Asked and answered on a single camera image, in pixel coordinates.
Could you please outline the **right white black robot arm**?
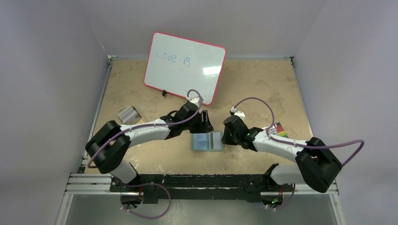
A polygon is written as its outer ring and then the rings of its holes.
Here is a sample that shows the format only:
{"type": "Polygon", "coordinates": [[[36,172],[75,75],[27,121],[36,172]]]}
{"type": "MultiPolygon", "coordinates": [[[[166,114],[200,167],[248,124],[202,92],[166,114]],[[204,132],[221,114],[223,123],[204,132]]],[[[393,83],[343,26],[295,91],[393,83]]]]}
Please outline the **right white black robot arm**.
{"type": "Polygon", "coordinates": [[[265,129],[248,128],[238,116],[229,116],[223,122],[226,145],[239,145],[243,149],[265,152],[294,162],[277,165],[264,177],[263,184],[270,191],[283,184],[307,184],[313,190],[325,193],[342,169],[342,163],[318,138],[296,141],[271,135],[265,129]]]}

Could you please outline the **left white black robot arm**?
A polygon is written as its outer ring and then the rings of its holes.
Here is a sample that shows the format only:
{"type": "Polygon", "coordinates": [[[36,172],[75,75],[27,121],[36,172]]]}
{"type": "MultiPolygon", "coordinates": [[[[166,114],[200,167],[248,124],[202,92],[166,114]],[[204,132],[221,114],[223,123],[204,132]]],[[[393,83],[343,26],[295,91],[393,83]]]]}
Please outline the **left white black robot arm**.
{"type": "Polygon", "coordinates": [[[133,165],[124,161],[127,150],[146,142],[177,137],[183,131],[191,134],[213,132],[207,110],[188,101],[179,110],[170,111],[152,122],[119,125],[110,120],[86,144],[85,150],[91,158],[87,166],[97,168],[101,174],[113,175],[127,191],[136,191],[140,185],[139,174],[133,165]]]}

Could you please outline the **colourful marker pack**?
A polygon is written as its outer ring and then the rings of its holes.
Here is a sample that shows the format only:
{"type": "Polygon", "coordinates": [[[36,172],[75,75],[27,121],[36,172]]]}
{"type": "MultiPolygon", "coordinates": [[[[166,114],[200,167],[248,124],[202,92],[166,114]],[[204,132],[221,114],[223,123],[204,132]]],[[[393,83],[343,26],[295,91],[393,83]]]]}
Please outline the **colourful marker pack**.
{"type": "Polygon", "coordinates": [[[287,133],[284,130],[284,128],[282,127],[280,122],[275,123],[272,126],[263,127],[262,129],[267,130],[268,133],[271,135],[277,135],[277,136],[288,138],[287,133]]]}

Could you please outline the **white board with red frame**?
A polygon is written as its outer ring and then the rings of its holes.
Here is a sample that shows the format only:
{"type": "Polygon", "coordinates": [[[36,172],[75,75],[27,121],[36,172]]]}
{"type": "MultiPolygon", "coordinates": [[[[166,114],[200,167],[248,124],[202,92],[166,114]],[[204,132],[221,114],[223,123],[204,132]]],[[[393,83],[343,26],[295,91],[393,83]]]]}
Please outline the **white board with red frame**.
{"type": "Polygon", "coordinates": [[[144,75],[148,87],[186,97],[198,91],[212,104],[226,60],[225,47],[162,32],[152,37],[144,75]]]}

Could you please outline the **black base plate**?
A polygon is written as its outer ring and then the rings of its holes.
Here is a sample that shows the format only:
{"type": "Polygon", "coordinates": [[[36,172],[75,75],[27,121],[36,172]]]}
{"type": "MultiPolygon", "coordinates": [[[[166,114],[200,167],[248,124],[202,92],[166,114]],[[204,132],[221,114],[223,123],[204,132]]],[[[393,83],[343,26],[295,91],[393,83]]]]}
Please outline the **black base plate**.
{"type": "Polygon", "coordinates": [[[277,185],[267,174],[141,174],[123,184],[112,177],[110,192],[141,193],[143,202],[167,200],[244,200],[249,203],[281,203],[293,186],[277,185]]]}

